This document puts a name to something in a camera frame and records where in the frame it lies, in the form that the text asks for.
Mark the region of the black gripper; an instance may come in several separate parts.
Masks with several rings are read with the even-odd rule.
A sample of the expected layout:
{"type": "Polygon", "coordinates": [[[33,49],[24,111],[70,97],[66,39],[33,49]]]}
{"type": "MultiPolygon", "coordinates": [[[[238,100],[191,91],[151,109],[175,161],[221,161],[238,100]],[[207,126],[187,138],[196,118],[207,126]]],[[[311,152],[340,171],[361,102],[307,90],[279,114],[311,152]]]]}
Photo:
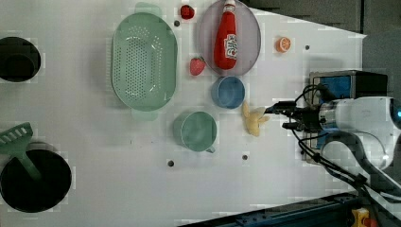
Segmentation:
{"type": "Polygon", "coordinates": [[[283,123],[282,127],[292,131],[320,131],[319,106],[296,107],[295,101],[279,101],[265,110],[266,114],[284,114],[292,112],[295,122],[283,123]]]}

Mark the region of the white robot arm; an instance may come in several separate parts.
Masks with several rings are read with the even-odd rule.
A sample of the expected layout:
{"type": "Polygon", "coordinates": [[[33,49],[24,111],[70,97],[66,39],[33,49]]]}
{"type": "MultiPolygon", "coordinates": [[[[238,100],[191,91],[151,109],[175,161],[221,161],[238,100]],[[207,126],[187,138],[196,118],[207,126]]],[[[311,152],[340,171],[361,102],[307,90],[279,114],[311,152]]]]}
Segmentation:
{"type": "Polygon", "coordinates": [[[302,131],[300,148],[330,175],[391,203],[400,202],[400,103],[388,96],[332,99],[300,108],[280,101],[265,110],[289,118],[283,125],[302,131]]]}

